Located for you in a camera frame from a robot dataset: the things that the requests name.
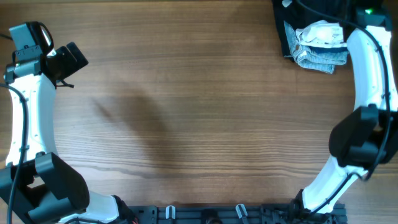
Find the black t-shirt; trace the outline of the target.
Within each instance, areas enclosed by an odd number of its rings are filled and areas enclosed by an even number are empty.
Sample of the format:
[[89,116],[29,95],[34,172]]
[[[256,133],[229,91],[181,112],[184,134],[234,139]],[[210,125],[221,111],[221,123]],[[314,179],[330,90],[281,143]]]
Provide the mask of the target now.
[[[272,8],[275,19],[276,30],[280,39],[282,55],[287,52],[287,39],[285,34],[284,22],[290,24],[294,30],[303,29],[310,24],[325,20],[335,22],[324,16],[305,9],[297,1],[293,1],[288,7],[282,5],[282,0],[272,0]],[[305,6],[331,17],[339,17],[348,20],[353,1],[347,0],[301,0]]]

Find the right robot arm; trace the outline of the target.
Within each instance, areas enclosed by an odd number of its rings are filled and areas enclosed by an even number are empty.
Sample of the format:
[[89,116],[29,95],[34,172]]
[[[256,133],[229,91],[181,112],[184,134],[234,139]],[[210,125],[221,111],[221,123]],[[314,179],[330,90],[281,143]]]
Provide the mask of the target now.
[[391,17],[382,1],[351,3],[351,17],[337,18],[354,29],[347,38],[354,71],[354,111],[330,134],[330,157],[315,180],[290,203],[290,220],[331,215],[344,192],[368,181],[376,167],[397,152],[397,88],[391,65]]

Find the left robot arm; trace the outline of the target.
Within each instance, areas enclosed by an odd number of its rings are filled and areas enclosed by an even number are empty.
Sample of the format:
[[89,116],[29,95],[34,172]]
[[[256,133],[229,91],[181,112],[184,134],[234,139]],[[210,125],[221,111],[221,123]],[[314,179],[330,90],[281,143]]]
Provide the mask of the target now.
[[75,43],[55,48],[37,21],[11,27],[16,49],[6,66],[3,88],[12,100],[12,139],[1,170],[1,198],[8,223],[137,223],[118,196],[88,189],[80,173],[58,155],[53,128],[56,91],[88,64]]

